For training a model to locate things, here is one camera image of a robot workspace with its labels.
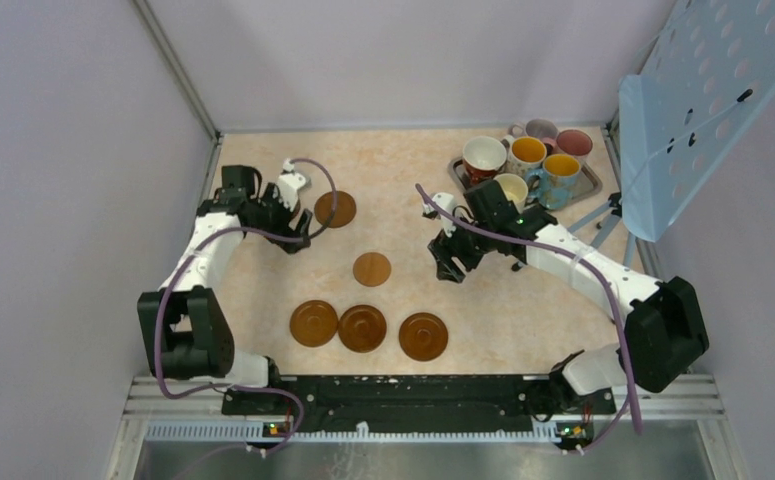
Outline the light wooden coaster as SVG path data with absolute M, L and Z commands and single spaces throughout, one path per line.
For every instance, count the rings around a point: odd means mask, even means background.
M 359 284 L 366 287 L 377 287 L 390 278 L 392 265 L 382 253 L 367 252 L 355 260 L 352 272 Z

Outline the dark wooden coaster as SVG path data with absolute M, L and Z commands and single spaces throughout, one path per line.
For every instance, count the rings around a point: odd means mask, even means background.
M 334 198 L 332 192 L 321 195 L 314 206 L 314 217 L 321 225 L 330 228 L 341 228 L 353 221 L 357 213 L 357 204 L 354 197 L 345 192 L 337 192 L 337 205 L 332 207 Z
M 440 357 L 449 342 L 446 324 L 438 316 L 418 312 L 408 316 L 398 332 L 400 348 L 412 360 L 432 361 Z
M 308 300 L 291 314 L 289 330 L 296 342 L 316 348 L 334 338 L 338 324 L 339 317 L 331 304 L 324 300 Z
M 384 341 L 386 332 L 384 315 L 372 305 L 350 307 L 341 315 L 338 324 L 341 343 L 355 353 L 376 350 Z

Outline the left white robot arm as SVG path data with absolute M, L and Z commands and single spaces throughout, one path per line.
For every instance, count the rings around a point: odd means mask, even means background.
M 263 192 L 231 184 L 203 201 L 190 241 L 173 273 L 137 302 L 151 373 L 163 379 L 219 380 L 246 387 L 246 401 L 260 413 L 282 404 L 283 386 L 270 377 L 271 362 L 235 346 L 216 295 L 226 267 L 247 232 L 259 230 L 288 253 L 308 247 L 312 215 L 294 217 L 305 180 L 279 178 Z

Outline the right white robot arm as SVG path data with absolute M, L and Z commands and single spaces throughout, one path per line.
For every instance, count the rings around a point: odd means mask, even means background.
M 709 350 L 687 280 L 661 281 L 606 257 L 545 208 L 518 210 L 493 180 L 465 192 L 467 217 L 458 215 L 453 195 L 417 191 L 424 217 L 441 222 L 428 245 L 438 279 L 461 283 L 486 255 L 499 253 L 557 277 L 612 320 L 616 342 L 572 353 L 552 368 L 549 397 L 557 409 L 575 412 L 591 394 L 612 387 L 660 393 Z

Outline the white and brown cup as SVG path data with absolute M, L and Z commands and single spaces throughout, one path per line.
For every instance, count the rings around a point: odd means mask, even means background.
M 495 177 L 507 160 L 504 144 L 489 136 L 476 136 L 462 149 L 462 165 L 471 185 Z

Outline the light blue music stand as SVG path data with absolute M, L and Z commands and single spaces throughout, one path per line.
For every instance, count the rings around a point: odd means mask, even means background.
M 655 242 L 775 95 L 775 1 L 677 1 L 618 87 L 606 140 L 616 157 L 624 265 Z

